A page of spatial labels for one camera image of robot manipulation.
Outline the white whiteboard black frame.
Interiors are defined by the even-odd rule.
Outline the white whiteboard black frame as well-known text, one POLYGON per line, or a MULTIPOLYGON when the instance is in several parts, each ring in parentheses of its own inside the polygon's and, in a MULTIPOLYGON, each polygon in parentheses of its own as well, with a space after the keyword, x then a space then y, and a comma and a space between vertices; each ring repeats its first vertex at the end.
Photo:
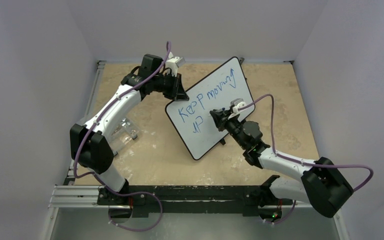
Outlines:
POLYGON ((235 99, 246 104, 254 98, 238 57, 231 57, 186 90, 188 101, 171 101, 165 112, 194 160, 200 160, 228 132, 218 131, 210 115, 214 109, 229 109, 235 99))

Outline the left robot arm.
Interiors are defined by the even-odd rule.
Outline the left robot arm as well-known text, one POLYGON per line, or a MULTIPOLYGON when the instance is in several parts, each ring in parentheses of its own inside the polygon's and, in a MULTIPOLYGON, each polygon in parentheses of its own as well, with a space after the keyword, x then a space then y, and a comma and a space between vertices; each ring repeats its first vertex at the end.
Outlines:
POLYGON ((111 135, 127 114, 153 92, 175 102, 189 97, 182 85, 178 69, 185 63, 171 52, 164 58, 146 54, 120 82, 118 89, 104 107, 84 124, 74 124, 70 131, 70 151, 74 166, 81 165, 101 181, 109 197, 118 205, 129 199, 128 181, 116 169, 111 135))

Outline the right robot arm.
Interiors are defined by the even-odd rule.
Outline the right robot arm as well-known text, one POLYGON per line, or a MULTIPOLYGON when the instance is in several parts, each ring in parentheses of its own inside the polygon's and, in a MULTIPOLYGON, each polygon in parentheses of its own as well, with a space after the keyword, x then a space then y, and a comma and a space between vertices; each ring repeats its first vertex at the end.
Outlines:
POLYGON ((355 192, 330 159, 295 160, 291 155, 275 152, 263 142, 257 122, 239 121, 238 116, 231 117, 231 111, 226 109, 213 109, 209 114, 217 130, 227 131, 243 149, 243 156, 251 166, 284 175, 272 176, 262 184, 260 196, 264 202, 296 200, 332 218, 355 192))

